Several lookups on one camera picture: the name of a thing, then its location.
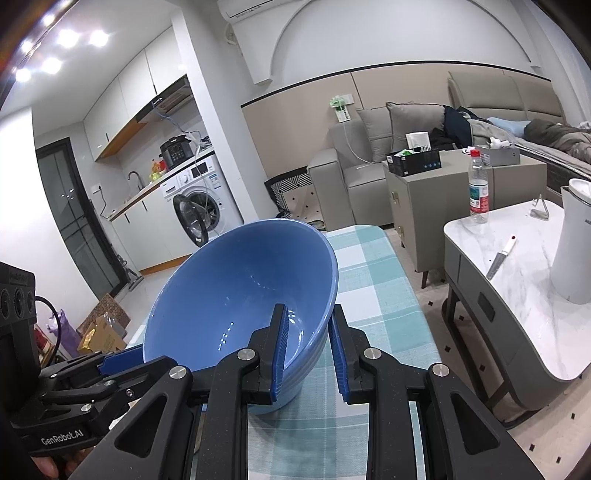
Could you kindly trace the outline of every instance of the black tissue box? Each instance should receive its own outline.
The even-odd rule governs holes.
[[[441,168],[439,150],[428,150],[405,157],[395,157],[394,155],[394,153],[386,155],[388,169],[399,177],[408,177],[415,173]]]

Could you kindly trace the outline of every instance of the gray tissue box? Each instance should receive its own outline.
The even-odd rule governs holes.
[[[486,148],[477,147],[480,150],[482,161],[490,167],[502,167],[505,165],[519,165],[521,154],[519,148]]]

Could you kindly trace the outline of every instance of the range hood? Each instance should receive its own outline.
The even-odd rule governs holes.
[[[160,115],[171,115],[185,105],[191,98],[193,92],[189,85],[187,76],[179,78],[170,87],[154,97],[149,104],[142,108],[135,116],[139,124],[147,122],[159,122],[163,118]]]

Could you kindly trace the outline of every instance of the checkered tablecloth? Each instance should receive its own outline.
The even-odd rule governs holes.
[[[327,234],[339,265],[337,303],[348,324],[372,346],[401,363],[427,368],[441,361],[417,298],[390,245],[376,226]],[[418,417],[411,404],[418,477],[425,478]],[[368,406],[343,403],[332,353],[326,347],[301,393],[270,414],[251,415],[249,480],[365,479]]]

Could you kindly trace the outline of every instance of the human hand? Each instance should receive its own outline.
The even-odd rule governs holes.
[[[67,455],[64,458],[66,463],[65,472],[67,476],[70,476],[76,467],[82,463],[82,461],[89,455],[92,448],[87,448],[76,452],[74,455]],[[51,457],[32,457],[33,462],[37,465],[37,468],[41,473],[49,478],[59,478],[60,472],[57,468],[55,461]]]

